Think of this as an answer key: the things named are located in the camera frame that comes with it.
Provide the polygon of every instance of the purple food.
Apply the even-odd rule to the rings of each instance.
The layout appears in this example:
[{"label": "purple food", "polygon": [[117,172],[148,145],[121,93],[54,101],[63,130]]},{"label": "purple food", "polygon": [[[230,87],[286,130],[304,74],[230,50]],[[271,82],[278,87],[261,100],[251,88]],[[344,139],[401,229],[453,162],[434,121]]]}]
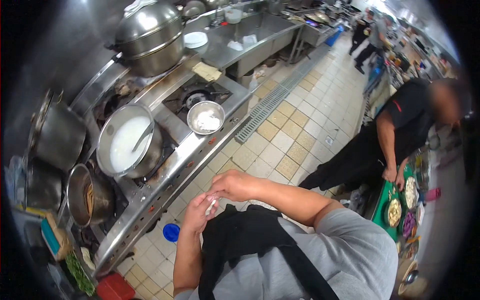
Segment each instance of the purple food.
[{"label": "purple food", "polygon": [[413,213],[407,212],[405,215],[405,219],[403,221],[403,237],[406,238],[412,231],[413,227],[415,226],[415,217]]}]

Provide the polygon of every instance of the green vegetables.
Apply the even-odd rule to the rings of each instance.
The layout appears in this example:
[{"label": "green vegetables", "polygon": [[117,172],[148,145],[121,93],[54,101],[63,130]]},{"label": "green vegetables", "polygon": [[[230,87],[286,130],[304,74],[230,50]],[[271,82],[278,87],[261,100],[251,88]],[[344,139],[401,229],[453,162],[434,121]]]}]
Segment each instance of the green vegetables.
[{"label": "green vegetables", "polygon": [[73,252],[67,254],[65,261],[67,263],[68,270],[77,281],[78,288],[84,291],[88,296],[93,296],[93,294],[95,294],[95,286],[85,275],[84,270],[75,254]]}]

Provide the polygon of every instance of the hand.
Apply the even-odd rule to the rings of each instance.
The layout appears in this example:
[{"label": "hand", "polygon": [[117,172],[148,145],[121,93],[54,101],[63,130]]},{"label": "hand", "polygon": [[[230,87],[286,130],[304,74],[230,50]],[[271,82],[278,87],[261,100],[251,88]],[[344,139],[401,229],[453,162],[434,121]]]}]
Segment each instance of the hand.
[{"label": "hand", "polygon": [[386,167],[382,177],[388,182],[394,182],[396,179],[396,167]]},{"label": "hand", "polygon": [[218,197],[216,195],[208,196],[206,193],[201,193],[193,198],[187,205],[181,228],[198,234],[202,233],[207,221],[215,217],[218,201],[213,204],[208,216],[205,216],[205,212],[214,199],[218,199]]},{"label": "hand", "polygon": [[405,178],[403,177],[403,171],[398,172],[395,179],[395,184],[398,187],[398,191],[401,192],[405,186]]},{"label": "hand", "polygon": [[257,199],[261,189],[261,179],[238,170],[228,170],[213,177],[208,195],[215,195],[232,201],[244,202]]}]

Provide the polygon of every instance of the person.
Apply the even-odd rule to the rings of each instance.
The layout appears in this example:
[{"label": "person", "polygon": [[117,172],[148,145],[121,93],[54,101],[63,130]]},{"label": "person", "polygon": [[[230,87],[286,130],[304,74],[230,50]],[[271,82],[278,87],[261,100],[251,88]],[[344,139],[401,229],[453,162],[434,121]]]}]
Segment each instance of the person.
[{"label": "person", "polygon": [[353,51],[355,51],[360,44],[368,37],[364,34],[364,30],[370,27],[370,24],[373,22],[373,17],[375,16],[375,12],[371,11],[370,9],[365,9],[365,14],[362,15],[360,19],[357,20],[357,28],[352,36],[352,47],[348,52],[349,55],[352,55]]},{"label": "person", "polygon": [[392,23],[393,17],[385,15],[370,26],[370,35],[368,37],[369,44],[355,58],[355,69],[359,70],[360,73],[365,74],[361,67],[363,62],[370,57],[372,53],[376,52],[378,55],[382,54],[383,46],[386,45],[387,27],[391,26]]},{"label": "person", "polygon": [[346,190],[354,190],[383,177],[401,191],[408,156],[425,145],[434,122],[453,126],[469,111],[470,97],[459,80],[411,79],[386,101],[372,122],[299,186],[324,191],[345,184]]},{"label": "person", "polygon": [[[378,225],[313,191],[237,170],[212,181],[186,208],[173,269],[175,300],[390,298],[398,257]],[[238,212],[227,204],[214,217],[216,202],[205,216],[213,197],[258,199],[274,209],[251,204]]]}]

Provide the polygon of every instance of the blue bin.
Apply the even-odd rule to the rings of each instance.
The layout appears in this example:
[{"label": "blue bin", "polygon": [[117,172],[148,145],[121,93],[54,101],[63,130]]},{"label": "blue bin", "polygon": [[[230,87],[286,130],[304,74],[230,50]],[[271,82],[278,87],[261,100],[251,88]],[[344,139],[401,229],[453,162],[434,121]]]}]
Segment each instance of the blue bin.
[{"label": "blue bin", "polygon": [[333,46],[333,44],[335,43],[336,39],[338,38],[338,36],[339,36],[342,32],[343,32],[343,26],[340,25],[340,26],[338,27],[338,31],[337,31],[334,35],[332,35],[331,37],[329,37],[329,38],[325,41],[325,43],[326,43],[327,45],[329,45],[330,47]]}]

